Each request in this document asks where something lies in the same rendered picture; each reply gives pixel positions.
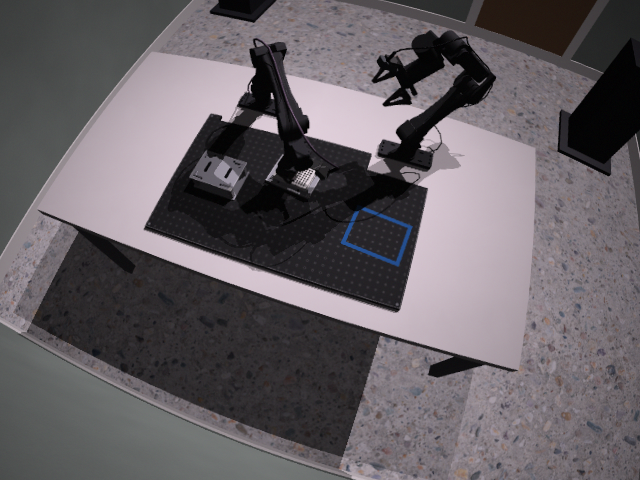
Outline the blue rectangular tape outline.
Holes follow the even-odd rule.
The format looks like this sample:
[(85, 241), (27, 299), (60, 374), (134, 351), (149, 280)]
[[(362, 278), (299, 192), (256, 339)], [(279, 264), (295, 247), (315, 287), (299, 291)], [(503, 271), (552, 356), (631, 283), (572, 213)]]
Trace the blue rectangular tape outline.
[[(381, 256), (381, 255), (378, 255), (378, 254), (376, 254), (376, 253), (373, 253), (373, 252), (371, 252), (371, 251), (368, 251), (368, 250), (366, 250), (366, 249), (363, 249), (363, 248), (361, 248), (361, 247), (358, 247), (358, 246), (356, 246), (356, 245), (353, 245), (353, 244), (351, 244), (351, 243), (346, 242), (346, 240), (347, 240), (347, 238), (348, 238), (348, 235), (349, 235), (349, 233), (350, 233), (350, 231), (351, 231), (351, 228), (352, 228), (352, 226), (353, 226), (353, 224), (354, 224), (354, 222), (355, 222), (355, 219), (356, 219), (356, 217), (357, 217), (358, 212), (359, 212), (359, 210), (360, 210), (360, 209), (361, 209), (361, 210), (363, 210), (363, 211), (366, 211), (366, 212), (368, 212), (368, 213), (374, 214), (374, 215), (376, 215), (376, 216), (379, 216), (379, 217), (381, 217), (381, 218), (384, 218), (384, 219), (386, 219), (386, 220), (389, 220), (389, 221), (391, 221), (391, 222), (394, 222), (394, 223), (396, 223), (396, 224), (399, 224), (399, 225), (401, 225), (401, 226), (404, 226), (404, 227), (408, 228), (408, 230), (407, 230), (407, 232), (406, 232), (406, 235), (405, 235), (405, 238), (404, 238), (404, 241), (403, 241), (403, 244), (402, 244), (402, 246), (401, 246), (401, 249), (400, 249), (400, 252), (399, 252), (399, 255), (398, 255), (398, 257), (397, 257), (397, 260), (396, 260), (396, 261), (393, 261), (393, 260), (391, 260), (391, 259), (388, 259), (388, 258), (386, 258), (386, 257), (383, 257), (383, 256)], [(356, 210), (355, 210), (355, 212), (354, 212), (354, 214), (353, 214), (353, 216), (352, 216), (352, 219), (351, 219), (351, 221), (350, 221), (350, 223), (349, 223), (349, 225), (348, 225), (348, 228), (347, 228), (347, 230), (346, 230), (346, 232), (345, 232), (345, 234), (344, 234), (344, 237), (343, 237), (343, 239), (342, 239), (342, 241), (341, 241), (341, 244), (346, 245), (346, 246), (348, 246), (348, 247), (351, 247), (351, 248), (353, 248), (353, 249), (356, 249), (356, 250), (358, 250), (358, 251), (361, 251), (361, 252), (363, 252), (363, 253), (366, 253), (366, 254), (368, 254), (368, 255), (371, 255), (371, 256), (373, 256), (373, 257), (376, 257), (376, 258), (378, 258), (378, 259), (380, 259), (380, 260), (383, 260), (383, 261), (388, 262), (388, 263), (390, 263), (390, 264), (393, 264), (393, 265), (395, 265), (395, 266), (399, 266), (400, 261), (401, 261), (401, 258), (402, 258), (402, 255), (403, 255), (403, 253), (404, 253), (404, 250), (405, 250), (405, 247), (406, 247), (406, 244), (407, 244), (407, 241), (408, 241), (408, 238), (409, 238), (409, 236), (410, 236), (410, 233), (411, 233), (412, 227), (413, 227), (413, 226), (410, 226), (410, 225), (408, 225), (408, 224), (405, 224), (405, 223), (403, 223), (403, 222), (400, 222), (400, 221), (398, 221), (398, 220), (395, 220), (395, 219), (393, 219), (393, 218), (390, 218), (390, 217), (388, 217), (388, 216), (385, 216), (385, 215), (380, 214), (380, 213), (378, 213), (378, 212), (375, 212), (375, 211), (373, 211), (373, 210), (370, 210), (370, 209), (367, 209), (367, 208), (362, 207), (362, 206), (360, 206), (360, 205), (357, 205)]]

